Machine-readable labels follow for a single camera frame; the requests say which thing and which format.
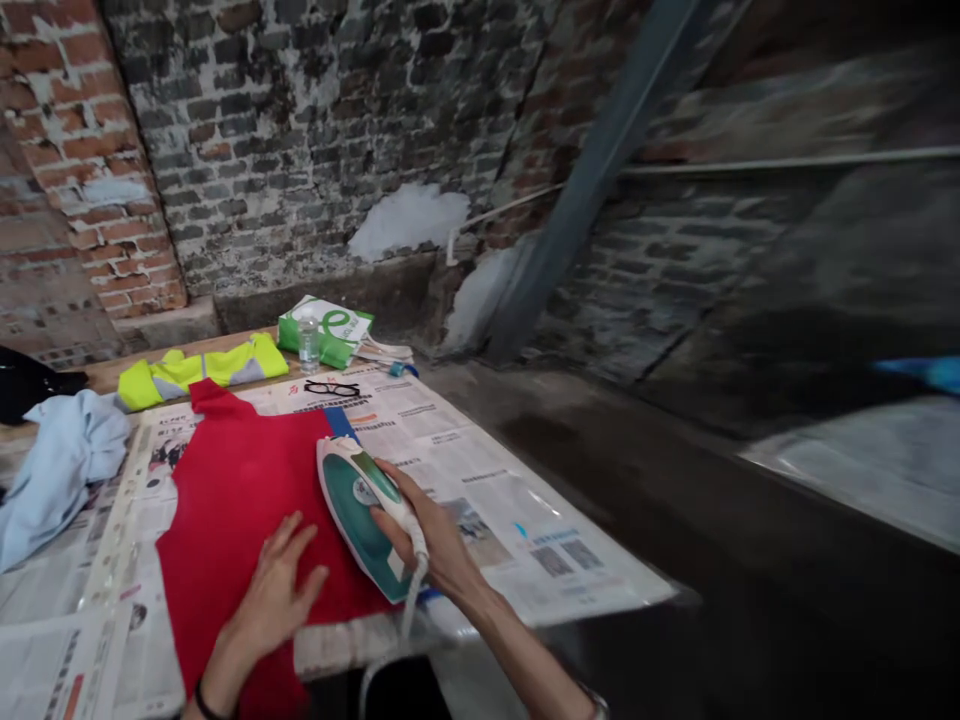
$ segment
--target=red garment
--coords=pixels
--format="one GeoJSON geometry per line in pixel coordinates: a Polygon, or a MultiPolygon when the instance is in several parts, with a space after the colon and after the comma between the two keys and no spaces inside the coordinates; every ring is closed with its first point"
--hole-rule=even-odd
{"type": "MultiPolygon", "coordinates": [[[[323,411],[261,416],[210,379],[191,385],[190,395],[204,420],[174,470],[177,514],[157,541],[188,696],[250,585],[264,540],[295,510],[303,513],[303,526],[318,529],[303,553],[298,584],[317,565],[330,568],[308,623],[339,623],[390,608],[350,555],[324,501],[316,445],[331,431],[323,411]]],[[[285,718],[307,701],[291,641],[258,663],[240,711],[258,720],[285,718]]]]}

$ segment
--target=steam iron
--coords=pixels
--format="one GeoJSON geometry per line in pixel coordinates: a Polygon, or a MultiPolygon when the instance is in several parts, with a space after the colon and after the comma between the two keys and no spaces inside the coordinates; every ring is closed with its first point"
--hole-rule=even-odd
{"type": "Polygon", "coordinates": [[[360,720],[364,720],[367,694],[373,677],[409,649],[417,595],[427,574],[430,555],[417,516],[400,490],[377,467],[373,458],[352,437],[324,438],[317,442],[317,473],[330,514],[346,541],[353,559],[391,603],[404,601],[400,645],[367,666],[360,683],[360,720]],[[416,569],[407,573],[387,536],[370,517],[370,506],[379,504],[410,536],[416,569]]]}
{"type": "Polygon", "coordinates": [[[380,505],[408,533],[412,520],[419,533],[416,515],[397,486],[351,437],[320,440],[317,471],[330,514],[354,560],[387,600],[396,605],[406,599],[411,575],[370,517],[370,507],[380,505]]]}

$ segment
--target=green paper bag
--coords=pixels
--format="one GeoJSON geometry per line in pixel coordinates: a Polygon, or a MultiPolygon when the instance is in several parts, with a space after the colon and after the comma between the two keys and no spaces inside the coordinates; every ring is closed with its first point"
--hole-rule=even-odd
{"type": "Polygon", "coordinates": [[[292,310],[280,316],[277,323],[277,345],[281,349],[300,351],[297,321],[304,313],[312,314],[320,325],[320,362],[338,370],[350,365],[363,336],[373,324],[373,315],[304,295],[292,310]]]}

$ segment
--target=black bag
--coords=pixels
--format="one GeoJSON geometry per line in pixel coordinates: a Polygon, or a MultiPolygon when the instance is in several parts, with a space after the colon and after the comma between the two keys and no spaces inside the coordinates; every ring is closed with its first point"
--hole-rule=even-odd
{"type": "Polygon", "coordinates": [[[23,414],[53,395],[75,395],[84,372],[58,373],[23,353],[0,346],[0,422],[22,425],[23,414]]]}

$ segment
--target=eyeglasses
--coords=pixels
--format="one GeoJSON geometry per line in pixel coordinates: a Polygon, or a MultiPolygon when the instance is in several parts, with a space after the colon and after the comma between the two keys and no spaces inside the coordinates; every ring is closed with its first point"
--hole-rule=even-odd
{"type": "Polygon", "coordinates": [[[360,385],[341,385],[339,383],[323,383],[316,380],[307,380],[303,389],[315,395],[339,395],[340,397],[358,397],[360,385]]]}

